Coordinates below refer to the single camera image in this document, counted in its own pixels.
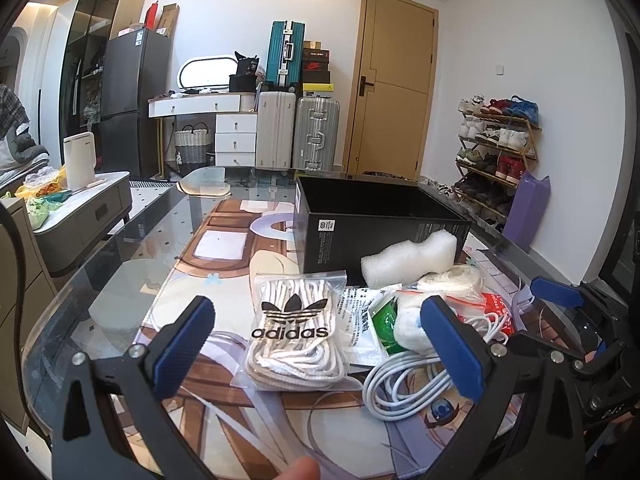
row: screw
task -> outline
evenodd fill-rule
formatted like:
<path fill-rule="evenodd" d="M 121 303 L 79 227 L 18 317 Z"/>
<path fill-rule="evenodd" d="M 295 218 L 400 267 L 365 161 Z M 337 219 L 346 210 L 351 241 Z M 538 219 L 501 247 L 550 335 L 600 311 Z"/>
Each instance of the screw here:
<path fill-rule="evenodd" d="M 133 357 L 134 359 L 138 359 L 139 357 L 142 357 L 145 353 L 146 353 L 146 346 L 144 345 L 132 345 L 129 347 L 129 350 L 127 351 L 127 353 L 130 355 L 130 357 Z"/>
<path fill-rule="evenodd" d="M 562 355 L 562 352 L 559 352 L 558 350 L 553 350 L 551 352 L 551 360 L 559 365 L 564 362 L 564 355 Z"/>
<path fill-rule="evenodd" d="M 84 352 L 78 352 L 74 354 L 74 356 L 71 358 L 71 364 L 73 366 L 79 366 L 82 363 L 84 363 L 85 360 L 86 360 L 86 354 Z"/>
<path fill-rule="evenodd" d="M 507 355 L 507 347 L 503 345 L 491 345 L 491 353 L 496 357 L 504 357 Z"/>

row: black refrigerator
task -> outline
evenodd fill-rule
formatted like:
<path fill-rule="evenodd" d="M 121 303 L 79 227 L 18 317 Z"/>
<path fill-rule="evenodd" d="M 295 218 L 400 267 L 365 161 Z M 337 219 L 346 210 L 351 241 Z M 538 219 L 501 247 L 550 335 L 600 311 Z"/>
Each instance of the black refrigerator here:
<path fill-rule="evenodd" d="M 159 172 L 148 100 L 166 91 L 171 40 L 144 28 L 107 42 L 100 99 L 102 168 L 149 178 Z"/>

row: stack of boxes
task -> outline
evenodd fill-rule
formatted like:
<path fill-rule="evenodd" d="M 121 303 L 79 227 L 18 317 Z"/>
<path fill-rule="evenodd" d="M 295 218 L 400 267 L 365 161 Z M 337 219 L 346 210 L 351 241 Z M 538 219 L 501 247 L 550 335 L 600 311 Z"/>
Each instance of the stack of boxes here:
<path fill-rule="evenodd" d="M 329 71 L 329 51 L 322 50 L 320 41 L 305 41 L 302 50 L 302 83 L 306 97 L 332 92 Z"/>

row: beige drawer cabinet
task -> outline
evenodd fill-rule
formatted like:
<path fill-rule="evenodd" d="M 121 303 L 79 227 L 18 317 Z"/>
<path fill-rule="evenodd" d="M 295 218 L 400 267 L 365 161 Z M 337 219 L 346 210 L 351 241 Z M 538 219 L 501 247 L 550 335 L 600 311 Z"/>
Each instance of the beige drawer cabinet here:
<path fill-rule="evenodd" d="M 18 226 L 26 256 L 27 289 L 24 294 L 20 327 L 20 345 L 23 345 L 40 314 L 55 297 L 56 289 L 38 249 L 24 201 L 21 198 L 1 201 Z M 4 420 L 22 434 L 26 434 L 28 420 L 20 403 L 14 365 L 13 338 L 18 274 L 14 248 L 4 226 L 0 226 L 0 254 L 0 413 Z"/>

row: clear plastic zip bag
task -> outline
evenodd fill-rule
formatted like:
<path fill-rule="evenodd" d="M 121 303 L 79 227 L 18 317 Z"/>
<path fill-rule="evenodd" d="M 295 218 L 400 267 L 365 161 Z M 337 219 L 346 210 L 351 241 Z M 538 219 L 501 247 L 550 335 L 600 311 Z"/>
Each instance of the clear plastic zip bag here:
<path fill-rule="evenodd" d="M 337 306 L 345 272 L 258 274 L 257 313 L 233 386 L 266 391 L 358 391 L 340 348 Z"/>

